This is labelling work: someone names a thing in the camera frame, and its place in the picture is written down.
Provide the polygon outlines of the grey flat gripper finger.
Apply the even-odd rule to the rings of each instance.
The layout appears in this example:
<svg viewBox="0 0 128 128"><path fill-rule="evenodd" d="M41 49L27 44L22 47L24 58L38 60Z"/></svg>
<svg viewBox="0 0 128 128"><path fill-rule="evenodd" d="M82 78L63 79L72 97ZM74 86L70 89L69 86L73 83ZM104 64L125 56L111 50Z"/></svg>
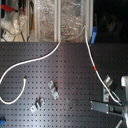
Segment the grey flat gripper finger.
<svg viewBox="0 0 128 128"><path fill-rule="evenodd" d="M109 105L102 102L92 101L91 109L95 111L103 112L103 113L109 113Z"/></svg>

